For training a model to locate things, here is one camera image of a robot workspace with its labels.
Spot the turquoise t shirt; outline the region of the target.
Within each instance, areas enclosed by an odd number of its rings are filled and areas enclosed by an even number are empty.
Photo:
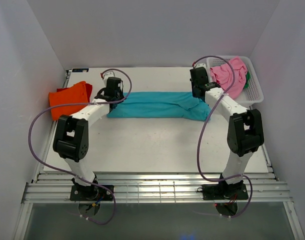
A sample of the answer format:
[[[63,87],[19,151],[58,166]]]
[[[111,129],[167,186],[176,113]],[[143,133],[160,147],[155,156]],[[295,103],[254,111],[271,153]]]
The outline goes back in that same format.
[[[184,118],[205,121],[211,108],[191,92],[132,92],[108,118]]]

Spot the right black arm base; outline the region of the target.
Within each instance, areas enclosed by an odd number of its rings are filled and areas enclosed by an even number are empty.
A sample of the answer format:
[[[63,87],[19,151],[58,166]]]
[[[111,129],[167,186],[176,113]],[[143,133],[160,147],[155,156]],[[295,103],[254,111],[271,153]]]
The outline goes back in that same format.
[[[242,184],[238,187],[222,187],[219,184],[203,184],[196,190],[202,193],[203,200],[248,200],[249,195],[246,185]]]

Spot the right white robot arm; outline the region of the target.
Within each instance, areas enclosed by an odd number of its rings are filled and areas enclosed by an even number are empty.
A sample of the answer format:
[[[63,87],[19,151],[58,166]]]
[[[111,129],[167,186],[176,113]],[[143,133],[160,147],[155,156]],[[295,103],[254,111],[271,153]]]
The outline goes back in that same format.
[[[248,109],[233,100],[216,82],[210,82],[206,68],[194,67],[190,70],[192,96],[217,110],[228,122],[227,145],[230,149],[220,181],[210,180],[201,186],[204,200],[248,199],[243,181],[246,166],[252,155],[264,143],[261,113]]]

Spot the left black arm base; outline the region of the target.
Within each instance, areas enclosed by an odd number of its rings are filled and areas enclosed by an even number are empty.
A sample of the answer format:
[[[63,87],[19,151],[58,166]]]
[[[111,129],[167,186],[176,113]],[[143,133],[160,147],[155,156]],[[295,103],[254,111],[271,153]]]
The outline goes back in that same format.
[[[97,186],[73,185],[70,191],[70,201],[112,201],[112,194],[105,188]]]

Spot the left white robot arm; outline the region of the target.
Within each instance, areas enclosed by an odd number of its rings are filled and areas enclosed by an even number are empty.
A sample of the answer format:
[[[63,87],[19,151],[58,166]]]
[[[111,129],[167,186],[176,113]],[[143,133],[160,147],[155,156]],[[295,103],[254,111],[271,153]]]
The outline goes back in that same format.
[[[71,115],[62,115],[57,121],[53,150],[68,164],[75,174],[72,179],[75,190],[84,198],[93,200],[98,196],[97,177],[89,166],[86,155],[89,150],[89,128],[109,114],[124,98],[123,81],[109,76],[104,80],[90,105]]]

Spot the pink t shirt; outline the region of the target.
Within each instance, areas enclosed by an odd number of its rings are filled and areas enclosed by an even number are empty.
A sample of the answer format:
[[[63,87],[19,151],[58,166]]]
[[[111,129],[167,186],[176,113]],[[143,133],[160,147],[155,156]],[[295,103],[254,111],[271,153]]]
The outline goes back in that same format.
[[[210,76],[212,80],[219,84],[224,91],[226,91],[227,88],[233,84],[232,87],[227,91],[227,94],[232,99],[236,99],[241,94],[244,86],[247,83],[246,75],[248,73],[248,69],[239,56],[230,59],[228,62],[233,68],[235,75],[234,82],[232,69],[227,63],[211,67]]]

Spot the folded red t shirt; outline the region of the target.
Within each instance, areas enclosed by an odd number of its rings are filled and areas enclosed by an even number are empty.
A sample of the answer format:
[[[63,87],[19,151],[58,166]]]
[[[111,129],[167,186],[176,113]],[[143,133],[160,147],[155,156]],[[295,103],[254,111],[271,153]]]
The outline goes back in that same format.
[[[87,100],[88,100],[88,102],[90,102],[93,86],[89,83],[85,83],[84,86],[85,86],[85,90],[86,90]],[[67,90],[67,89],[68,89],[67,87],[57,88],[56,91],[61,92],[61,91]]]

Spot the folded orange t shirt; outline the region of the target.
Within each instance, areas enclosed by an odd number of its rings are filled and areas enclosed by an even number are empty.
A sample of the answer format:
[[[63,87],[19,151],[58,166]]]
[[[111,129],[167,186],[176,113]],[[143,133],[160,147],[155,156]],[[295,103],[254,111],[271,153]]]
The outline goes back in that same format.
[[[50,107],[65,104],[75,104],[75,103],[89,103],[87,98],[87,93],[85,89],[85,81],[80,81],[66,90],[60,92],[50,92],[48,94],[48,100]],[[61,115],[70,116],[86,105],[68,105],[62,107],[52,108],[50,110],[52,120],[57,121]]]

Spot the blue table label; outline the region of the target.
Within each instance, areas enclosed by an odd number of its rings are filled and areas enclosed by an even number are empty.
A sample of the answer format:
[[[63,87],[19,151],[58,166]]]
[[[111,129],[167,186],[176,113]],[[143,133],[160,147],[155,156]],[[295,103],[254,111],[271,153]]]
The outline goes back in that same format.
[[[73,73],[87,73],[89,68],[73,68],[71,71]]]

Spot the green t shirt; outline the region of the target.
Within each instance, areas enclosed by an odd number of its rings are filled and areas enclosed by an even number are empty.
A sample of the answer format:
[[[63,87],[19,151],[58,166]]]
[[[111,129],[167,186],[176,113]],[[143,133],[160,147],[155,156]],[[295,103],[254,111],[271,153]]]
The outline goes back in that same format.
[[[250,72],[248,71],[245,75],[245,79],[246,79],[246,82],[245,82],[245,85],[244,85],[244,89],[247,89],[249,87],[249,80],[250,80]]]

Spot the white plastic basket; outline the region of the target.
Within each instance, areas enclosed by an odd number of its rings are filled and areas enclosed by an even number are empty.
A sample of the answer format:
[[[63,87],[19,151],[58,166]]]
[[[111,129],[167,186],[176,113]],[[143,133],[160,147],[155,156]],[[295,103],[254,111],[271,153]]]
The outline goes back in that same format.
[[[249,86],[247,89],[243,89],[238,98],[235,100],[245,106],[249,107],[255,103],[260,103],[264,100],[264,95],[258,80],[258,77],[255,72],[255,68],[248,57],[245,56],[222,56],[221,58],[210,57],[206,60],[207,73],[209,75],[209,80],[213,82],[213,79],[210,75],[210,68],[215,66],[220,66],[225,64],[234,57],[240,57],[241,60],[247,67],[248,72],[250,73]]]

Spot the aluminium front rail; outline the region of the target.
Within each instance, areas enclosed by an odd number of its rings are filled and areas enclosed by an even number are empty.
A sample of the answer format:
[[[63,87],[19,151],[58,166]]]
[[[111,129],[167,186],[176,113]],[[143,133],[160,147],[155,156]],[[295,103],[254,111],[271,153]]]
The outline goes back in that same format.
[[[102,185],[113,185],[118,204],[144,203],[201,203],[202,194],[197,191],[206,184],[200,175],[194,174],[97,174]],[[288,184],[278,181],[273,172],[250,174],[246,184],[253,192],[252,202],[290,202],[292,196]],[[37,180],[25,187],[23,203],[69,203],[72,188],[67,174],[41,173]]]

